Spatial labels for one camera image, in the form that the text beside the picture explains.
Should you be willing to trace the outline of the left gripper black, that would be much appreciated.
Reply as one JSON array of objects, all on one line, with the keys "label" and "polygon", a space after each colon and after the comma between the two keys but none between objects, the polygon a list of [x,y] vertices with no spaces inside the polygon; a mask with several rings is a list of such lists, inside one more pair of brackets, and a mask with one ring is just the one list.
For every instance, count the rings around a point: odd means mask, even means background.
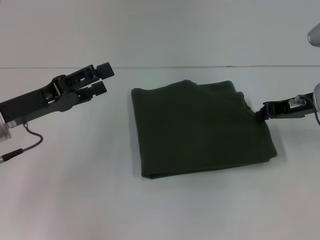
[{"label": "left gripper black", "polygon": [[[50,113],[65,112],[78,101],[90,101],[93,96],[106,93],[104,83],[97,81],[114,75],[109,62],[97,67],[91,64],[65,78],[58,76],[45,87],[2,102],[0,113],[4,122],[14,128]],[[59,80],[63,78],[67,87],[74,87],[73,92],[62,89]]]}]

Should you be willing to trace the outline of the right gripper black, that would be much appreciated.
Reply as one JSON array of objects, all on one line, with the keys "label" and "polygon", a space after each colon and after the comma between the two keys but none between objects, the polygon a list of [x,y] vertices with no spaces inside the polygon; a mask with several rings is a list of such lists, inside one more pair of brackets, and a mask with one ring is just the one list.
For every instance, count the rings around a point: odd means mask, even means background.
[{"label": "right gripper black", "polygon": [[298,119],[313,114],[318,120],[318,92],[300,94],[281,101],[266,101],[255,112],[255,119],[262,123],[269,119]]}]

